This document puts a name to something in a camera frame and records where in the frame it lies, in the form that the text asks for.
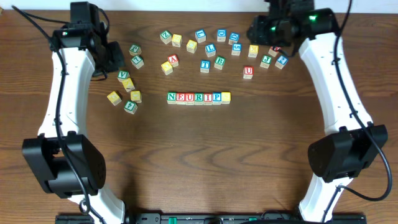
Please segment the red E block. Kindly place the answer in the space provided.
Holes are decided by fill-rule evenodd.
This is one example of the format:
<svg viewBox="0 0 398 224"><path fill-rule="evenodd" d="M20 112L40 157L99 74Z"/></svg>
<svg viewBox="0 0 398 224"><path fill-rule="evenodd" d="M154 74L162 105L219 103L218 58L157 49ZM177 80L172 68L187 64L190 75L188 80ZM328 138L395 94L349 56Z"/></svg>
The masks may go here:
<svg viewBox="0 0 398 224"><path fill-rule="evenodd" d="M177 105L185 105L185 93L176 93L176 104Z"/></svg>

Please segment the red I block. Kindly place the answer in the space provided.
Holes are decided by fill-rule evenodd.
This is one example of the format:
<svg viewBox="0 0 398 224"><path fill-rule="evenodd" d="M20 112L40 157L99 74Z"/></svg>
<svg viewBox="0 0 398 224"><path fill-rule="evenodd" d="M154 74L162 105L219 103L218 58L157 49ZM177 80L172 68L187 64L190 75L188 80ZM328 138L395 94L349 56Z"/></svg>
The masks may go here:
<svg viewBox="0 0 398 224"><path fill-rule="evenodd" d="M213 94L212 93L205 93L203 95L204 100L203 100L203 104L204 105L212 105L213 104Z"/></svg>

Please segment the red Q block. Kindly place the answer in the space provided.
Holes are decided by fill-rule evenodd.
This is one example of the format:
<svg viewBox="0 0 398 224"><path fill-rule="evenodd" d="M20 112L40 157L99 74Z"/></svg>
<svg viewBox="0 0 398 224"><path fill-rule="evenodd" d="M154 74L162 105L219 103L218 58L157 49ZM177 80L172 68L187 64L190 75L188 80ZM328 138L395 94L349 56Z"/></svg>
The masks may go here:
<svg viewBox="0 0 398 224"><path fill-rule="evenodd" d="M185 104L186 105L194 105L195 104L195 94L194 93L186 93L185 94Z"/></svg>

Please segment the yellow O block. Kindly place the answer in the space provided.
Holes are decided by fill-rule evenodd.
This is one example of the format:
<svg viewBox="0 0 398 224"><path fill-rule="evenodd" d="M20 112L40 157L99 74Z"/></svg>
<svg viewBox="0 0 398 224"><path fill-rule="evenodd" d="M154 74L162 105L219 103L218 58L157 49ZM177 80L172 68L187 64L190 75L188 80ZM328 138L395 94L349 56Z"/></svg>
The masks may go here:
<svg viewBox="0 0 398 224"><path fill-rule="evenodd" d="M162 63L161 68L165 75L169 75L173 72L173 66L169 61Z"/></svg>

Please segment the blue P block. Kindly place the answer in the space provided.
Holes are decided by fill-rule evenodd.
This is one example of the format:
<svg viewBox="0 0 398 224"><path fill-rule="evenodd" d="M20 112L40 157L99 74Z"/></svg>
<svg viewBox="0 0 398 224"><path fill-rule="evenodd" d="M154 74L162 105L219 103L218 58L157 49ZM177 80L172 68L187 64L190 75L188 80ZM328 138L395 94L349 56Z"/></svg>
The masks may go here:
<svg viewBox="0 0 398 224"><path fill-rule="evenodd" d="M213 92L212 93L212 103L213 105L220 105L222 102L221 92Z"/></svg>

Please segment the red U block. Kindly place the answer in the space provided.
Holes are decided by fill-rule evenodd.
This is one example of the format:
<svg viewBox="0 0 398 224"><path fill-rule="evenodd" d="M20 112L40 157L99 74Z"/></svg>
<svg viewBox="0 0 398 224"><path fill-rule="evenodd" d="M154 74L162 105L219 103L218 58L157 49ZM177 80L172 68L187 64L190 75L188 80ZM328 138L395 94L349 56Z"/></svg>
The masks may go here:
<svg viewBox="0 0 398 224"><path fill-rule="evenodd" d="M243 68L243 78L244 79L252 79L254 75L254 67L252 66L245 66Z"/></svg>

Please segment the green R block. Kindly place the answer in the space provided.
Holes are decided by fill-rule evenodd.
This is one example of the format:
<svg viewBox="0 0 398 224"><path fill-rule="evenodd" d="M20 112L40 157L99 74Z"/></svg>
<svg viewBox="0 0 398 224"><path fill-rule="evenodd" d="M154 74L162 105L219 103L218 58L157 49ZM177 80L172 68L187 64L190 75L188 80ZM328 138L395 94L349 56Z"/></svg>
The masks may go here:
<svg viewBox="0 0 398 224"><path fill-rule="evenodd" d="M204 94L195 93L194 105L203 105L203 104L204 104Z"/></svg>

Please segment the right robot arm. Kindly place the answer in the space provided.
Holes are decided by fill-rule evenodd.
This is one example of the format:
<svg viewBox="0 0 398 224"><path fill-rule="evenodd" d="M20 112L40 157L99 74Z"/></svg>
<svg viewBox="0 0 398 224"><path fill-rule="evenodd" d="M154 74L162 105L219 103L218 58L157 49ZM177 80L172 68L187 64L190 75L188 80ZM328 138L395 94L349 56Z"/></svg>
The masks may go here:
<svg viewBox="0 0 398 224"><path fill-rule="evenodd" d="M388 139L363 106L343 52L340 25L333 11L273 9L248 29L251 43L292 46L312 78L323 113L325 136L308 147L313 175L298 205L294 223L333 223L333 209L350 182L383 156Z"/></svg>

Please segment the green N block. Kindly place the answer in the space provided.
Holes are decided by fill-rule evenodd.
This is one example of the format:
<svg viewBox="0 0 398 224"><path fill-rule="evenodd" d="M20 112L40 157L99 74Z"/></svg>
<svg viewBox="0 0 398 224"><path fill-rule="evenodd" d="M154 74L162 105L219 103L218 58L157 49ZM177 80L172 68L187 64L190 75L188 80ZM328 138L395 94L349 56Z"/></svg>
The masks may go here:
<svg viewBox="0 0 398 224"><path fill-rule="evenodd" d="M168 92L167 93L167 103L168 104L176 104L177 102L177 93L176 92Z"/></svg>

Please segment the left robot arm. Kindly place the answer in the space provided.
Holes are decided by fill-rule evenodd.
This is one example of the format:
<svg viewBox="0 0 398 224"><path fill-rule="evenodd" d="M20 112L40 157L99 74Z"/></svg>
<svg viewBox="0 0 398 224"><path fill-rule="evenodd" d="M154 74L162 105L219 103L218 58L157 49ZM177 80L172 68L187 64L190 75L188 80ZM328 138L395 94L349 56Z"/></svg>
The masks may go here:
<svg viewBox="0 0 398 224"><path fill-rule="evenodd" d="M43 191L79 205L91 223L134 223L126 204L105 184L103 155L88 140L86 108L91 78L125 65L108 27L65 25L49 37L53 80L38 136L26 139L22 154Z"/></svg>

